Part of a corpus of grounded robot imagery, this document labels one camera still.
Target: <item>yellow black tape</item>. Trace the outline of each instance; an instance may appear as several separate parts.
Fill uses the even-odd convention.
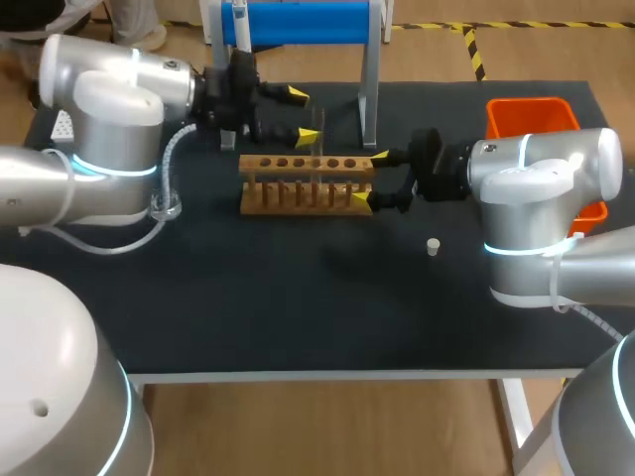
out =
[[[463,28],[463,36],[465,37],[465,44],[467,45],[467,51],[472,61],[472,69],[476,75],[477,81],[486,81],[487,74],[485,74],[485,67],[483,66],[483,59],[480,57],[478,48],[476,47],[476,37],[474,35],[473,28]]]
[[[393,30],[438,30],[463,28],[635,28],[635,22],[432,22],[402,23]]]

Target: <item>shoe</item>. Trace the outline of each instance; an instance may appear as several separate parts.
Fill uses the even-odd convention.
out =
[[[166,43],[167,37],[168,30],[166,30],[166,27],[163,25],[157,25],[155,29],[143,39],[130,45],[130,48],[137,48],[139,50],[143,50],[144,52],[153,52]]]
[[[40,108],[40,83],[38,81],[32,81],[29,85],[29,102],[34,111]]]

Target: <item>table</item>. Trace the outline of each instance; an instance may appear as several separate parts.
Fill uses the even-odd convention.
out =
[[[326,109],[324,152],[360,155],[356,85],[299,88]],[[448,142],[483,137],[485,104],[494,97],[556,95],[571,104],[581,127],[606,124],[584,82],[380,89],[380,150],[405,147],[421,127],[438,127]],[[308,111],[265,105],[262,116],[310,125]],[[48,145],[55,117],[38,112],[27,146]],[[49,235],[0,236],[5,263],[51,275],[79,296],[139,384],[504,378],[510,436],[519,447],[532,429],[519,378],[572,377],[613,344],[574,313],[515,309],[493,299],[472,200],[419,201],[406,215],[387,211],[371,219],[241,217],[237,153],[217,148],[213,136],[179,147],[175,183],[184,213],[137,253],[95,257]],[[237,152],[256,151],[239,142]],[[375,186],[392,190],[405,172],[382,171]],[[596,232],[632,224],[633,179],[625,175]],[[79,233],[115,246],[144,226]],[[426,253],[431,237],[442,242],[434,258]],[[623,334],[635,327],[630,309],[596,311]]]

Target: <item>wooden peg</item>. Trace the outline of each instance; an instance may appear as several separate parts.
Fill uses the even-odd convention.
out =
[[[296,180],[296,206],[302,205],[302,181]]]
[[[346,183],[346,206],[350,206],[350,199],[353,196],[353,184],[348,181]]]
[[[328,206],[333,207],[335,205],[335,184],[328,184]]]
[[[311,205],[318,206],[318,183],[314,179],[311,180]]]
[[[278,180],[278,206],[285,205],[285,183],[280,179]]]
[[[256,195],[256,175],[249,174],[249,193],[251,196]]]
[[[262,185],[262,206],[267,207],[269,204],[269,185],[263,181]]]

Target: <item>metal stand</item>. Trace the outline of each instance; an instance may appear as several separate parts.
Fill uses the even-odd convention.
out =
[[[224,67],[229,61],[229,49],[225,45],[222,30],[223,0],[200,0],[208,2],[209,37],[212,49],[212,64]],[[361,80],[359,87],[359,113],[363,146],[374,149],[377,146],[377,103],[379,96],[379,63],[381,47],[382,5],[384,0],[369,0],[368,39],[364,45]],[[251,40],[246,0],[233,0],[234,29],[236,43],[240,50],[250,51]],[[220,131],[221,150],[234,149],[234,132]]]
[[[211,64],[214,67],[227,67],[230,49],[225,45],[222,35],[222,0],[209,0],[209,27],[211,29]],[[233,151],[236,144],[236,133],[220,131],[220,150]]]
[[[379,56],[381,48],[381,2],[369,0],[368,43],[364,46],[359,83],[359,120],[364,149],[377,147],[377,102],[379,100]]]
[[[384,43],[390,43],[390,37],[393,32],[393,10],[395,9],[395,0],[386,0],[381,3],[381,24],[384,28]]]

